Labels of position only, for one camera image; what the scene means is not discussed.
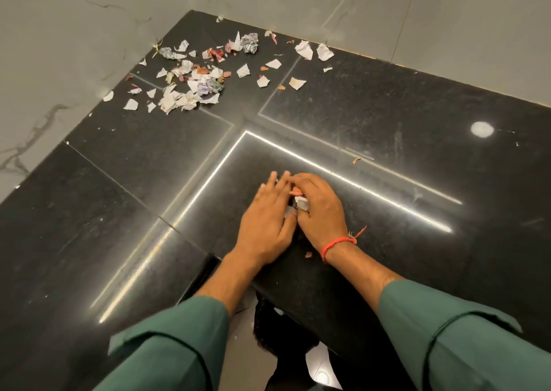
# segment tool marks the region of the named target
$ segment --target right hand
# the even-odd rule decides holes
[[[333,240],[348,237],[341,200],[324,179],[311,173],[298,173],[289,181],[308,199],[310,211],[299,209],[298,222],[319,253]]]

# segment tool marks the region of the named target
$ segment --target black countertop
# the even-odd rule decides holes
[[[2,339],[19,355],[3,361],[4,383],[53,369],[44,359],[53,337],[70,350],[80,335],[102,331],[106,347],[117,328],[177,300],[188,282],[178,271],[191,278],[205,254],[222,258],[231,250],[242,213],[272,170],[320,174],[339,194],[349,229],[367,225],[358,242],[364,252],[414,281],[510,313],[527,340],[551,351],[545,300],[551,111],[340,50],[327,62],[315,53],[304,60],[286,44],[291,37],[279,35],[274,45],[264,30],[216,23],[199,12],[187,14],[162,46],[187,39],[188,51],[197,50],[203,63],[203,50],[237,31],[258,32],[259,48],[219,64],[233,73],[219,104],[148,114],[145,91],[163,88],[157,72],[174,67],[151,52],[148,66],[131,71],[144,90],[136,96],[138,110],[122,109],[131,87],[120,82],[114,99],[100,102],[67,137],[69,145],[60,145],[0,207],[5,249],[19,251],[3,254],[4,286],[14,292],[4,306],[11,316],[2,322]],[[283,65],[262,72],[271,82],[258,88],[260,67],[274,58]],[[239,79],[236,70],[245,62],[251,76]],[[333,70],[323,73],[324,67]],[[307,83],[295,91],[291,77]],[[277,89],[280,83],[286,90]],[[477,137],[471,131],[477,121],[494,133]],[[357,157],[362,160],[352,165]],[[102,216],[110,225],[93,237]],[[122,276],[133,283],[125,289],[120,281],[126,296],[100,323],[118,293],[96,309],[90,300],[137,245],[143,245],[134,254],[139,273]],[[306,259],[307,251],[311,245],[298,230],[255,288],[352,365],[382,381],[403,381],[375,315],[317,254]],[[56,301],[26,304],[52,291]],[[74,336],[65,334],[66,325]],[[36,333],[22,339],[21,326]],[[70,388],[79,375],[71,367],[58,371],[46,389]],[[381,372],[392,374],[382,378]]]

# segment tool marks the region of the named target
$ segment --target white light spot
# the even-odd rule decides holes
[[[494,133],[494,128],[488,123],[477,121],[472,124],[471,131],[477,137],[486,138]]]
[[[320,371],[316,374],[316,380],[315,381],[318,384],[329,385],[329,377],[323,371]]]

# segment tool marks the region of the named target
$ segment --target hand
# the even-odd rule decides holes
[[[285,172],[278,183],[272,172],[260,185],[251,206],[241,219],[234,252],[259,265],[272,263],[289,247],[296,228],[296,213],[284,218],[291,184]]]
[[[324,179],[299,173],[289,180],[308,199],[310,211],[299,210],[299,226],[318,252],[333,240],[348,237],[341,200]]]

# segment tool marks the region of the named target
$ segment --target left hand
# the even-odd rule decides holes
[[[260,185],[239,227],[235,254],[259,266],[272,263],[289,247],[296,228],[296,213],[284,218],[291,184],[285,172],[278,183],[272,172],[268,182]]]

